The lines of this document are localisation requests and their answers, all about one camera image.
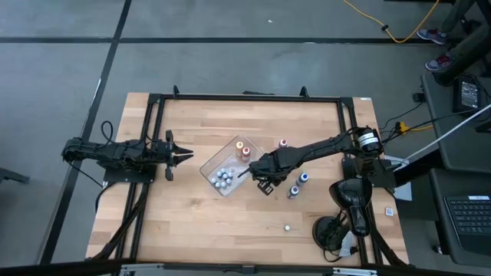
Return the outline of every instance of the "gray floor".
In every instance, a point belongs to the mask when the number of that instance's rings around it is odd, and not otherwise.
[[[410,33],[431,4],[352,0],[390,25]],[[0,37],[112,37],[123,0],[0,2]],[[427,26],[450,9],[437,8]],[[479,19],[473,9],[471,18]],[[457,27],[454,37],[462,35]],[[385,38],[380,27],[342,0],[133,0],[123,37],[326,37]],[[0,186],[0,266],[37,261],[48,220],[68,166],[60,151],[80,134],[101,75],[109,44],[0,44],[0,167],[31,176],[28,185]],[[110,71],[91,140],[102,142],[99,125],[117,127],[128,92],[240,94],[244,90],[371,97],[379,123],[414,106],[424,62],[445,48],[432,44],[120,44]],[[427,120],[423,105],[404,120]],[[434,139],[412,133],[387,145],[405,157]],[[101,179],[102,169],[83,170]],[[80,176],[54,261],[80,261],[94,220],[99,188]],[[401,220],[410,262],[417,267],[491,274],[434,254],[434,226]],[[188,275],[190,272],[167,272]],[[203,272],[202,275],[217,274]]]

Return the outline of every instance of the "keyboard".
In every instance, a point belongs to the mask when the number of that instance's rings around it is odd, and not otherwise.
[[[446,197],[453,227],[461,235],[491,235],[491,195]]]

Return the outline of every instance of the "white rod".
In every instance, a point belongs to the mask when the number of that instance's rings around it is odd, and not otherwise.
[[[464,120],[462,123],[459,123],[458,125],[456,125],[453,129],[449,130],[447,133],[443,134],[440,138],[434,140],[432,143],[430,143],[428,146],[425,146],[423,149],[420,149],[418,151],[416,151],[415,153],[409,155],[408,157],[406,157],[404,160],[402,160],[402,162],[408,162],[409,161],[409,158],[412,158],[412,157],[415,157],[416,155],[422,153],[423,151],[427,150],[429,147],[431,147],[432,145],[440,142],[442,139],[444,139],[445,137],[449,136],[452,132],[454,132],[455,130],[457,130],[458,128],[460,128],[461,126],[463,126],[464,124],[466,124],[467,122],[471,121],[472,119],[478,117],[482,112],[488,110],[489,108],[491,107],[491,104],[488,105],[487,107],[484,107],[482,110],[480,110],[478,113],[472,115],[471,117],[467,118],[466,120]]]

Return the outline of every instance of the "sticker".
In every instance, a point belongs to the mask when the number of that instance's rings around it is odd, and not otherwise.
[[[393,216],[394,215],[394,210],[392,208],[386,208],[385,209],[385,215]]]
[[[361,142],[361,141],[368,139],[368,138],[372,138],[373,136],[374,136],[374,133],[364,134],[364,135],[358,137],[358,142]]]
[[[364,146],[364,145],[367,145],[369,143],[378,143],[378,138],[375,137],[375,138],[365,139],[365,140],[363,140],[363,141],[360,142],[360,146]]]
[[[489,196],[484,196],[484,195],[475,195],[475,196],[469,196],[470,200],[489,200]]]

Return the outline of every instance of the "yellow cable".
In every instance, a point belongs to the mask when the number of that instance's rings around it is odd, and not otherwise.
[[[385,24],[384,24],[384,23],[382,23],[382,21],[380,21],[380,20],[378,20],[378,19],[376,19],[376,18],[374,18],[374,17],[372,17],[372,16],[370,16],[370,15],[367,15],[366,13],[363,13],[362,11],[360,11],[359,9],[357,9],[355,6],[353,6],[353,5],[352,5],[350,2],[348,2],[348,1],[346,1],[346,0],[343,0],[343,1],[344,1],[344,3],[346,3],[346,4],[350,5],[350,6],[351,6],[351,7],[352,7],[352,8],[353,8],[355,11],[357,11],[359,14],[363,15],[364,17],[369,18],[369,19],[371,19],[371,20],[373,20],[373,21],[377,22],[377,23],[378,23],[378,24],[380,24],[382,27],[384,27],[384,26],[385,26]],[[418,26],[417,26],[417,27],[414,29],[414,31],[413,31],[411,34],[409,34],[409,36],[408,36],[407,38],[405,38],[405,39],[403,39],[403,40],[401,40],[401,41],[398,41],[397,39],[395,39],[395,38],[394,38],[394,36],[391,34],[391,32],[389,31],[389,29],[388,29],[388,28],[386,28],[386,29],[385,29],[385,32],[387,32],[387,34],[390,36],[390,38],[392,38],[392,40],[393,40],[395,43],[404,43],[404,42],[406,42],[406,41],[407,41],[409,38],[411,38],[411,37],[414,35],[414,33],[416,33],[416,32],[417,32],[417,30],[419,30],[419,29],[420,29],[421,25],[423,25],[423,24],[424,24],[424,22],[425,22],[425,21],[428,19],[428,17],[430,17],[430,15],[433,13],[433,11],[435,10],[435,8],[437,7],[437,5],[438,5],[438,3],[439,3],[439,2],[440,2],[440,0],[437,0],[437,1],[435,2],[435,4],[433,4],[433,7],[431,7],[431,10],[430,10],[430,11],[427,13],[427,16],[425,16],[425,17],[423,18],[423,21],[422,21],[422,22],[421,22],[421,23],[420,23],[420,24],[419,24],[419,25],[418,25]]]
[[[425,126],[425,127],[420,127],[419,129],[412,129],[411,131],[429,130],[431,128],[433,128],[433,125],[431,125],[431,126]]]

